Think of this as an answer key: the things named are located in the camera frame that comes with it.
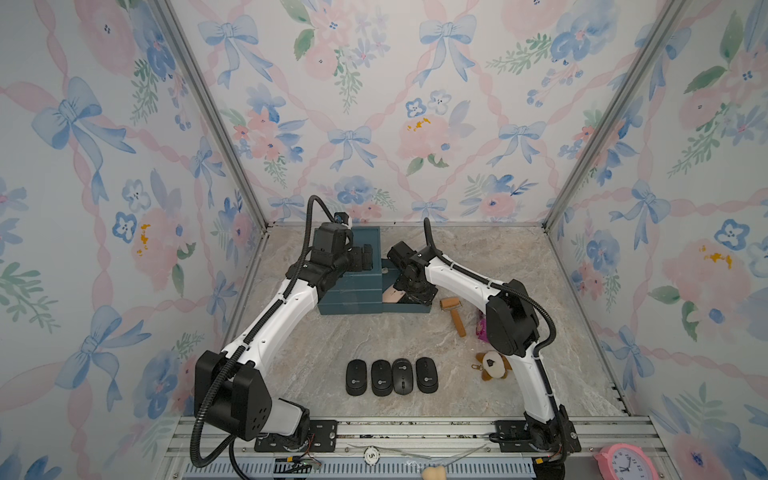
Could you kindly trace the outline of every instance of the blue box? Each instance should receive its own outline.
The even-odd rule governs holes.
[[[382,294],[400,276],[386,258],[382,258],[381,234],[378,227],[353,227],[353,245],[368,243],[373,248],[373,269],[344,273],[317,305],[321,315],[352,315],[355,313],[428,313],[431,307],[420,303],[383,303]],[[382,274],[382,266],[388,269]]]

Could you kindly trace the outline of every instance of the plush toy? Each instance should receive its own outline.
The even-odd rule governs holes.
[[[512,370],[507,357],[494,350],[478,353],[475,358],[480,362],[480,365],[473,365],[472,368],[481,370],[482,379],[486,382],[490,379],[505,379],[507,378],[507,371]]]

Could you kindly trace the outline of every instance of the wall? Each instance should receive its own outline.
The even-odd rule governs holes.
[[[152,478],[259,234],[143,2],[0,42],[0,478]]]
[[[312,194],[362,222],[544,219],[663,5],[170,3],[287,223]]]
[[[766,13],[690,3],[552,231],[686,480],[768,478]]]

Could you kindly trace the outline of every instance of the clock face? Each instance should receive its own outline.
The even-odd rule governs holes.
[[[618,449],[611,460],[611,468],[618,480],[652,480],[653,475],[645,459],[630,449]]]

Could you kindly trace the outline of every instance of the black computer mouse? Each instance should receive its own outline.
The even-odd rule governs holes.
[[[368,366],[357,359],[346,366],[346,392],[351,396],[362,395],[368,387]]]
[[[392,367],[386,360],[376,360],[371,365],[371,389],[376,396],[392,393]]]
[[[416,385],[423,393],[437,392],[437,367],[429,357],[416,360]]]
[[[413,391],[413,367],[408,359],[392,362],[392,384],[399,395],[408,395]]]

